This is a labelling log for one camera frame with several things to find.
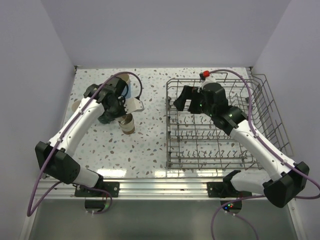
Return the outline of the dark green mug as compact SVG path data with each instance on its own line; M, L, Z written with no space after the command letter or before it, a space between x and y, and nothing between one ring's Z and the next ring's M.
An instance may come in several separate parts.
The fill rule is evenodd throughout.
M111 114L109 112L106 112L98 117L98 121L101 124L110 124L112 121L114 121L117 118L114 114Z

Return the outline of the blue plastic cup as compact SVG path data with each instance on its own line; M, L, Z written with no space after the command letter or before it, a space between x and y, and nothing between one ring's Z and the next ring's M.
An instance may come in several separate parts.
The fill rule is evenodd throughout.
M128 84L128 92L127 92L126 98L129 99L131 97L132 97L131 84Z

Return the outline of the beige brown cup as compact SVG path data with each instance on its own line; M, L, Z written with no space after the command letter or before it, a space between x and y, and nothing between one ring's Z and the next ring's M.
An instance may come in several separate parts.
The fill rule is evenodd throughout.
M117 119L118 124L122 132L126 135L130 135L135 131L135 123L133 115L127 114Z

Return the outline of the tall beige cup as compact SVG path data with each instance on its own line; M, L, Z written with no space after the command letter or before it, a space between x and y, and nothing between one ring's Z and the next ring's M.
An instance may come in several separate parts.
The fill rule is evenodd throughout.
M129 84L130 81L131 81L129 74L127 74L127 73L120 74L119 77L120 77L123 81L125 81L127 84Z

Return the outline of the light blue ceramic mug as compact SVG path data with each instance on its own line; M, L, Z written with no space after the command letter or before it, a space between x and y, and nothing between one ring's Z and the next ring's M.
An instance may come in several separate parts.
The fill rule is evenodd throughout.
M79 108L80 103L81 103L81 101L80 101L80 100L77 100L77 101L75 101L75 102L72 104L72 106L71 106L71 111L72 111L73 113Z

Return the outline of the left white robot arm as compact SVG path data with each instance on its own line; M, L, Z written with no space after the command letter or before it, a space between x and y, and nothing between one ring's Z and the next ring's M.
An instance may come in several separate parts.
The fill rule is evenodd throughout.
M103 193L101 176L82 167L73 155L91 125L100 117L104 124L124 115L124 101L129 87L120 77L105 84L92 84L83 94L77 110L48 142L40 141L35 147L40 170L65 183L86 186L92 196Z

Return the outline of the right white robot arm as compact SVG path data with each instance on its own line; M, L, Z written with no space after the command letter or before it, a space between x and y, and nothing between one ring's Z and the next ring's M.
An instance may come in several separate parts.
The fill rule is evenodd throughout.
M185 85L173 104L183 111L187 101L190 101L188 112L210 117L218 129L244 146L263 167L259 173L235 170L228 174L222 185L227 196L242 191L257 193L283 208L305 188L309 166L303 161L296 163L267 140L249 120L249 114L229 104L219 83Z

